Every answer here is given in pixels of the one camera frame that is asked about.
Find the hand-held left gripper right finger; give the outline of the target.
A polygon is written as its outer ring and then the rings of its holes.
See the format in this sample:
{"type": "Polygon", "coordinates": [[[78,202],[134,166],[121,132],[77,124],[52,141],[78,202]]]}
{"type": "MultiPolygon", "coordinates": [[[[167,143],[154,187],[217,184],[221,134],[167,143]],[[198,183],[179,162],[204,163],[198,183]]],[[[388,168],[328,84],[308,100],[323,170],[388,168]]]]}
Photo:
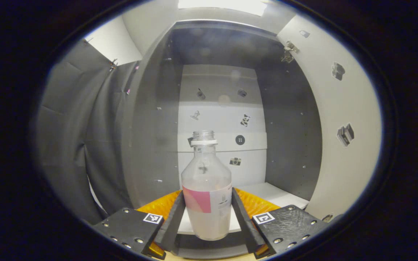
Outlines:
{"type": "Polygon", "coordinates": [[[290,255],[330,225],[299,206],[278,207],[238,188],[231,204],[248,252],[257,259],[290,255]]]}

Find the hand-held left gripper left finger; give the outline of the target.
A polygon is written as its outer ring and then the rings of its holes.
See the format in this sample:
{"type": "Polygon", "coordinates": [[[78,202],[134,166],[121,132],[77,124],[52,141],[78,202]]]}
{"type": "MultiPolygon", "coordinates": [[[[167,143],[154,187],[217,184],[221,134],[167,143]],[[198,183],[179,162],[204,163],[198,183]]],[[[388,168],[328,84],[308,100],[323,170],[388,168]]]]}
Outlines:
{"type": "Polygon", "coordinates": [[[164,260],[175,242],[185,210],[182,190],[138,209],[124,207],[93,226],[100,235],[134,254],[164,260]]]}

